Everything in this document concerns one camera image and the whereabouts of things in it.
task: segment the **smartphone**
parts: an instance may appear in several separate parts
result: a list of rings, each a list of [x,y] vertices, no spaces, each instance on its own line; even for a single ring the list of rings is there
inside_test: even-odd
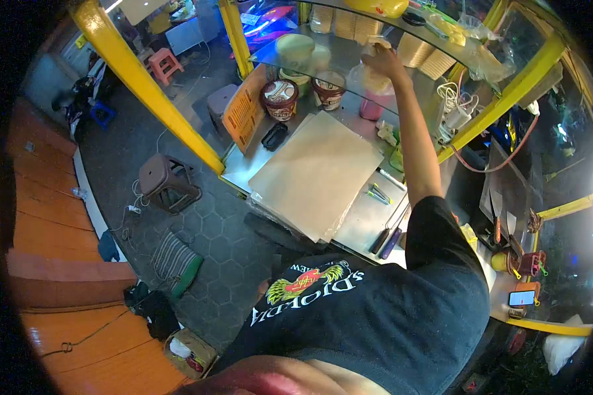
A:
[[[534,295],[536,291],[510,292],[510,306],[525,306],[534,304]]]

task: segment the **man's right arm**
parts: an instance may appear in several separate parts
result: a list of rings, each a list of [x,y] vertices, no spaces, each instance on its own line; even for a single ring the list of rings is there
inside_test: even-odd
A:
[[[380,44],[376,44],[376,52],[376,56],[364,56],[363,61],[393,83],[400,117],[404,174],[409,187],[409,201],[415,207],[427,196],[443,197],[437,154],[415,97],[413,82],[404,65],[393,51]]]

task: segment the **black t-shirt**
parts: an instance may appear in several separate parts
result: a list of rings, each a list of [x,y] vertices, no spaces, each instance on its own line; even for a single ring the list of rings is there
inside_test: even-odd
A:
[[[278,355],[332,363],[392,394],[441,394],[486,327],[488,285],[439,197],[413,209],[406,261],[408,270],[352,256],[297,260],[271,279],[212,374]]]

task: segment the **green cushion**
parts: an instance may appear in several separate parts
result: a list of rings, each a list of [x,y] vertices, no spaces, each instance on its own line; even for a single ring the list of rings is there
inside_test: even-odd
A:
[[[160,239],[152,257],[156,276],[169,284],[174,298],[179,298],[189,288],[203,261],[202,256],[169,230]]]

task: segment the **winged heart logo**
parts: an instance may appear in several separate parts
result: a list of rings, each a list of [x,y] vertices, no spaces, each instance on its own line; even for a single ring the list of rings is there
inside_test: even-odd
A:
[[[273,282],[268,291],[266,291],[266,301],[268,304],[275,304],[279,301],[293,299],[303,293],[312,284],[322,277],[325,278],[325,284],[340,279],[343,275],[343,267],[333,265],[328,267],[323,273],[318,269],[312,269],[301,274],[296,280],[290,282],[286,279],[278,279]]]

